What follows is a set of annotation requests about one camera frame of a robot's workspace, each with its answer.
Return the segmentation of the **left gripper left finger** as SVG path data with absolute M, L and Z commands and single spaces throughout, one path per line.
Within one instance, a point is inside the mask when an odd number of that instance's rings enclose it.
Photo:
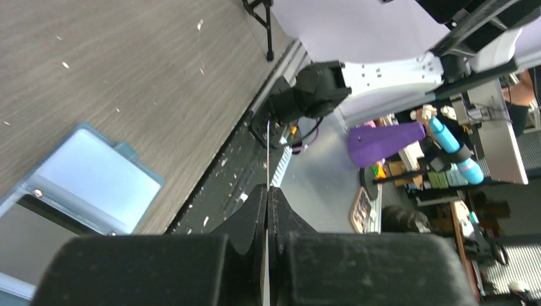
M 227 237 L 220 305 L 262 305 L 267 242 L 267 186 L 259 184 L 243 206 L 212 232 Z

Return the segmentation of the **blue card holder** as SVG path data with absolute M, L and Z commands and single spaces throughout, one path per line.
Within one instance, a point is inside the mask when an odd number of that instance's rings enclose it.
M 1 197 L 1 304 L 29 305 L 72 238 L 132 234 L 164 183 L 128 143 L 77 125 Z

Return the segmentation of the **purple plastic object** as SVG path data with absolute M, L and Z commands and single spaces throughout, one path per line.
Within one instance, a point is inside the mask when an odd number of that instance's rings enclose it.
M 425 138 L 424 126 L 409 122 L 390 126 L 359 126 L 349 129 L 347 149 L 353 163 L 365 168 L 397 154 Z

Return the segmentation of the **blue cylindrical bottle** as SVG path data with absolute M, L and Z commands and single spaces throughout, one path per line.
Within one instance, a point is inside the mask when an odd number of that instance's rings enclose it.
M 437 117 L 432 117 L 428 121 L 429 127 L 439 143 L 440 147 L 448 154 L 451 163 L 457 166 L 461 176 L 473 185 L 484 181 L 484 174 L 481 167 L 471 158 L 470 149 L 459 142 Z

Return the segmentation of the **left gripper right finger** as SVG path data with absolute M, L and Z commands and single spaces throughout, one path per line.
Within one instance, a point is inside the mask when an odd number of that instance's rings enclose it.
M 267 193 L 267 251 L 271 305 L 288 305 L 287 299 L 292 286 L 287 247 L 290 234 L 306 234 L 315 231 L 293 210 L 280 188 L 269 189 Z

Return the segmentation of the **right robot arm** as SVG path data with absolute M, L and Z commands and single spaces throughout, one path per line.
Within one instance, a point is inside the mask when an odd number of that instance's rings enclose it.
M 310 63 L 288 98 L 301 115 L 338 109 L 347 126 L 445 99 L 524 65 L 539 1 L 277 1 Z

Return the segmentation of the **black credit card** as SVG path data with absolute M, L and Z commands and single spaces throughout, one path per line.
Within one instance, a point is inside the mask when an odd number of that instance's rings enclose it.
M 271 136 L 270 136 L 270 124 L 271 124 L 271 121 L 268 120 L 267 123 L 266 123 L 266 188 L 267 188 L 267 192 L 269 191 L 270 189 L 270 186 L 271 186 L 271 180 L 270 180 L 270 168 L 271 168 L 271 165 L 270 165 L 270 140 L 271 140 Z

